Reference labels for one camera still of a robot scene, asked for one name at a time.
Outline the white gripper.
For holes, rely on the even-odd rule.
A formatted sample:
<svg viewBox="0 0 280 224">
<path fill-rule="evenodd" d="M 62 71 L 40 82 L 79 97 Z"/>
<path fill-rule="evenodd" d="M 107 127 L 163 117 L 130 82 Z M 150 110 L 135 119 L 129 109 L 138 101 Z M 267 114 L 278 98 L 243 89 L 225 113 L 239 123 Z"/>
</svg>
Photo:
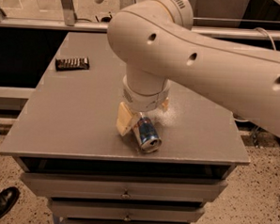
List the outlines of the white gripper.
<svg viewBox="0 0 280 224">
<path fill-rule="evenodd" d="M 118 106 L 118 115 L 116 128 L 118 132 L 125 136 L 130 132 L 133 126 L 140 120 L 141 115 L 137 112 L 149 112 L 157 107 L 163 112 L 168 110 L 170 103 L 168 97 L 170 82 L 167 79 L 159 83 L 150 83 L 148 80 L 137 84 L 126 75 L 123 78 L 123 97 L 125 102 Z"/>
</svg>

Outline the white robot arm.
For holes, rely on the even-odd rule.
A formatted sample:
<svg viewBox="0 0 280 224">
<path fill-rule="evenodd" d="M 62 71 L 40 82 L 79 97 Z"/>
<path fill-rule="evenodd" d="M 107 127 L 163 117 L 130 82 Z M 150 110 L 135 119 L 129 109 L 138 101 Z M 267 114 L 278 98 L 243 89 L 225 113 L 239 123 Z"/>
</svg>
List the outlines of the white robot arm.
<svg viewBox="0 0 280 224">
<path fill-rule="evenodd" d="M 280 137 L 280 52 L 197 34 L 193 15 L 188 0 L 146 0 L 112 18 L 127 105 L 152 111 L 177 82 Z"/>
</svg>

